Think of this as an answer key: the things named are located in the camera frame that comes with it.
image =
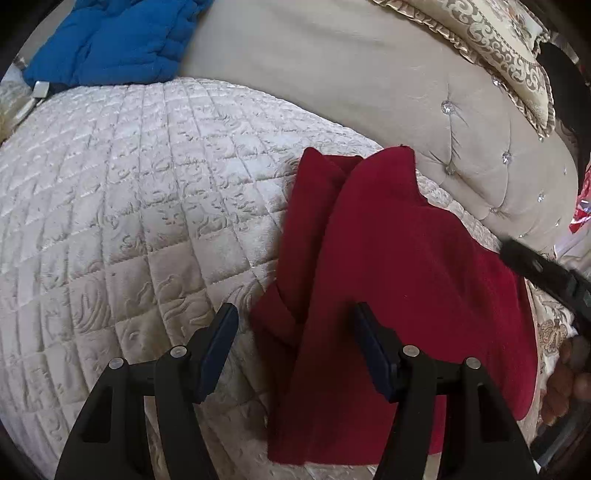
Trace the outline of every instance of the decorative pillow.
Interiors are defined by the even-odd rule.
[[[522,41],[536,56],[540,42],[550,41],[550,32],[524,4],[518,0],[485,0],[496,17],[508,26],[511,34]]]
[[[536,61],[543,25],[516,0],[372,0],[428,26],[496,77],[541,137],[555,124],[550,81]]]

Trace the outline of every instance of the beige fabric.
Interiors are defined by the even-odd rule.
[[[560,138],[539,142],[484,69],[367,0],[216,0],[180,74],[245,84],[384,147],[409,145],[424,175],[533,248],[551,251],[572,218],[576,169]]]
[[[574,136],[574,133],[572,133],[560,119],[556,119],[555,130],[560,139],[566,145],[566,148],[569,149],[570,156],[573,157],[574,164],[577,165],[577,159],[579,158],[579,143],[577,142],[577,138]]]
[[[452,33],[456,37],[452,43],[462,56],[478,60],[503,78],[510,97],[540,136],[553,131],[550,80],[531,51],[526,39],[529,33],[506,0],[372,1],[426,24],[446,38]]]

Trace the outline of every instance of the red fabric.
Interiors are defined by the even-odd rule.
[[[354,302],[433,358],[479,358],[517,419],[530,407],[537,349],[523,279],[417,189],[414,152],[301,160],[277,280],[251,311],[275,387],[270,460],[378,463],[395,406],[371,383],[350,328]],[[441,451],[438,398],[431,453]]]

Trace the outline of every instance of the quilted bedspread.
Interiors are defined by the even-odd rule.
[[[220,478],[372,477],[371,467],[295,468],[265,455],[267,385],[246,316],[274,278],[308,146],[380,149],[270,95],[193,79],[64,92],[0,148],[0,418],[46,477],[111,358],[142,362],[186,343],[224,301],[239,308],[239,333],[216,391],[196,408]],[[431,203],[497,249],[417,177]],[[167,478],[153,399],[146,413],[155,472]]]

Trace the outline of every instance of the finger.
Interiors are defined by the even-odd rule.
[[[552,387],[548,389],[548,394],[544,401],[557,417],[563,417],[569,410],[569,399]]]
[[[554,373],[548,379],[548,387],[554,388],[563,397],[569,397],[573,393],[573,382],[573,371],[559,362],[556,364]]]
[[[573,352],[573,344],[570,339],[566,339],[560,346],[560,361],[567,364],[570,360],[570,354]]]
[[[575,398],[591,401],[591,374],[579,374],[574,379],[573,393]]]
[[[544,404],[542,405],[542,411],[540,412],[540,416],[542,417],[542,421],[546,425],[552,426],[556,423],[556,415],[546,402],[544,402]]]

